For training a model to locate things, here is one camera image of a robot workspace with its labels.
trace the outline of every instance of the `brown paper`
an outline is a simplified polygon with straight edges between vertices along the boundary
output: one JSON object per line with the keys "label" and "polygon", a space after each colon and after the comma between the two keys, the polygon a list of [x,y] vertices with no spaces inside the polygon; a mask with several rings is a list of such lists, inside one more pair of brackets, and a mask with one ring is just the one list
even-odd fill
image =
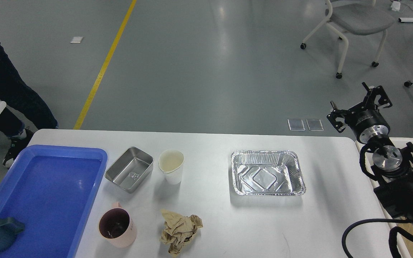
{"label": "brown paper", "polygon": [[165,219],[161,241],[170,245],[168,252],[172,257],[176,257],[182,248],[194,238],[197,229],[203,227],[202,219],[197,215],[185,217],[166,209],[162,209],[161,212]]}

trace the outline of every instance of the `shoe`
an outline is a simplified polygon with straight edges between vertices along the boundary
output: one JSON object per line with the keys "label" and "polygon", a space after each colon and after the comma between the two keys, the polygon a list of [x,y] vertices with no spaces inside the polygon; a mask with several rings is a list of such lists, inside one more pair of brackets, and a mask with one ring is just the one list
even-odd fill
{"label": "shoe", "polygon": [[6,156],[3,160],[3,165],[6,168],[10,168],[12,166],[12,164],[15,161],[15,158],[24,148],[26,148],[31,138],[33,137],[32,131],[30,131],[28,128],[25,128],[24,130],[27,134],[24,139],[18,139],[17,137],[13,137],[10,139],[10,148],[7,151]]}

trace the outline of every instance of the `mug handle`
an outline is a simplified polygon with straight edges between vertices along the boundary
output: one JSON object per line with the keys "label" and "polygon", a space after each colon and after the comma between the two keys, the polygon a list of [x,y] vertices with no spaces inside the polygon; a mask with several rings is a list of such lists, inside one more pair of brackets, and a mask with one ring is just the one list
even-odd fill
{"label": "mug handle", "polygon": [[22,222],[17,221],[12,217],[7,217],[1,220],[0,227],[4,227],[6,229],[11,230],[14,234],[18,234],[25,230],[25,224]]}
{"label": "mug handle", "polygon": [[120,203],[116,201],[115,203],[111,205],[111,208],[122,208],[122,206],[120,206]]}

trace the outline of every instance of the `black wire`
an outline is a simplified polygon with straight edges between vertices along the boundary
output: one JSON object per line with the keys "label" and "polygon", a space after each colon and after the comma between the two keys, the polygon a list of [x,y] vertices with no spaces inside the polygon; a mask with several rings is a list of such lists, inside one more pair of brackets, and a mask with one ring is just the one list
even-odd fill
{"label": "black wire", "polygon": [[355,227],[361,224],[372,223],[372,222],[412,223],[410,220],[407,220],[407,219],[363,219],[363,220],[354,222],[349,227],[347,227],[347,229],[344,231],[344,234],[342,235],[342,248],[344,249],[344,252],[348,258],[353,258],[353,256],[351,256],[350,252],[347,249],[347,245],[346,245],[347,235]]}
{"label": "black wire", "polygon": [[366,151],[369,149],[369,144],[364,145],[359,152],[359,166],[361,171],[367,175],[368,178],[377,181],[377,177],[367,171],[366,168]]}
{"label": "black wire", "polygon": [[388,245],[390,246],[390,252],[393,258],[402,258],[398,251],[398,233],[413,242],[413,235],[411,233],[398,226],[393,227],[390,230],[390,235],[388,237]]}

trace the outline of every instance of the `gray floor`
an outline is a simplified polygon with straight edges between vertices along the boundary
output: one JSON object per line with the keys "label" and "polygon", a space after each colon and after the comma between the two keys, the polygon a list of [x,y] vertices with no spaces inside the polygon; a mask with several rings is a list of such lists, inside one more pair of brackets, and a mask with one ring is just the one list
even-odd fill
{"label": "gray floor", "polygon": [[[130,3],[0,2],[0,41],[61,129],[74,126]],[[377,7],[413,17],[413,1],[402,3],[402,13],[388,0]],[[383,85],[394,104],[382,111],[390,135],[413,137],[413,85],[403,87],[413,78],[413,24],[389,29],[377,68],[381,35],[349,35],[338,80],[343,43],[331,31],[299,48],[324,9],[321,0],[139,0],[82,129],[353,137],[326,115],[331,100],[362,101],[365,81]],[[69,44],[73,36],[85,38]],[[325,131],[289,131],[289,118],[321,119]],[[0,133],[0,162],[8,145]]]}

